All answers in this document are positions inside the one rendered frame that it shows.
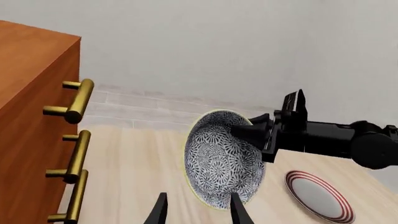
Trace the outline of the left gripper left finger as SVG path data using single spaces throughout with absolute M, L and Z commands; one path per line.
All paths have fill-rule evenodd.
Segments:
M 149 216 L 143 224 L 165 224 L 167 218 L 168 200 L 167 193 L 159 194 L 158 199 Z

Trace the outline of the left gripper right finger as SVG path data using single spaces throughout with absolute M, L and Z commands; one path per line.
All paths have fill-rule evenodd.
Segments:
M 236 192 L 231 194 L 230 211 L 233 224 L 254 224 Z

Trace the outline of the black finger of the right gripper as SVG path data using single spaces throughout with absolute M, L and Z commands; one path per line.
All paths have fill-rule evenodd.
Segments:
M 271 135 L 271 122 L 253 125 L 234 125 L 231 127 L 232 136 L 246 141 L 258 150 L 264 150 Z
M 270 121 L 270 116 L 269 116 L 269 113 L 264 113 L 263 115 L 249 119 L 249 121 L 253 125 L 268 123 Z

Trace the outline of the wooden cabinet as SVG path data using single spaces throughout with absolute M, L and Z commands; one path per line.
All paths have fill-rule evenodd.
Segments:
M 77 82 L 80 38 L 0 21 L 0 224 L 47 224 L 65 190 L 47 169 L 65 169 L 77 126 L 43 115 L 44 106 L 67 107 Z

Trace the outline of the white plate with red rings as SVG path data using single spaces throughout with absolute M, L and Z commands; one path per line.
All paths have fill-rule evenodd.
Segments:
M 353 224 L 355 212 L 334 186 L 311 173 L 292 170 L 284 177 L 287 190 L 304 208 L 334 224 Z

